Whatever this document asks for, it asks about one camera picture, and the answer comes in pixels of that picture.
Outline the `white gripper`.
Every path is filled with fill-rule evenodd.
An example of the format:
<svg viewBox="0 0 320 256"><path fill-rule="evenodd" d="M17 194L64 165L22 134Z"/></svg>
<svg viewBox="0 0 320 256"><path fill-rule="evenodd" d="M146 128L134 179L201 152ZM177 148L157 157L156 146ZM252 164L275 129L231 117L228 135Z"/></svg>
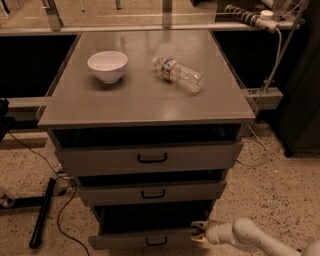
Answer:
<svg viewBox="0 0 320 256"><path fill-rule="evenodd" d="M192 227L205 230L204 234L192 235L191 240L199 243L210 244L230 244L232 241L232 224L231 223L219 223L217 221L194 221L191 223Z"/></svg>

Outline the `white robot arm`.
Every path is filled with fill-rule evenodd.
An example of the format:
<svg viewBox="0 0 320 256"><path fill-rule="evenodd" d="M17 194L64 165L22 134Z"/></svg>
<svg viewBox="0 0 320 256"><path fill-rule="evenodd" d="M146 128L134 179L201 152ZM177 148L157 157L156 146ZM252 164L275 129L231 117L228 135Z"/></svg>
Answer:
<svg viewBox="0 0 320 256"><path fill-rule="evenodd" d="M191 226L198 229L198 232L191 236L195 242L230 245L243 251L257 249L266 256L320 256L319 240L299 252L268 235L248 218L239 218L232 223L195 221Z"/></svg>

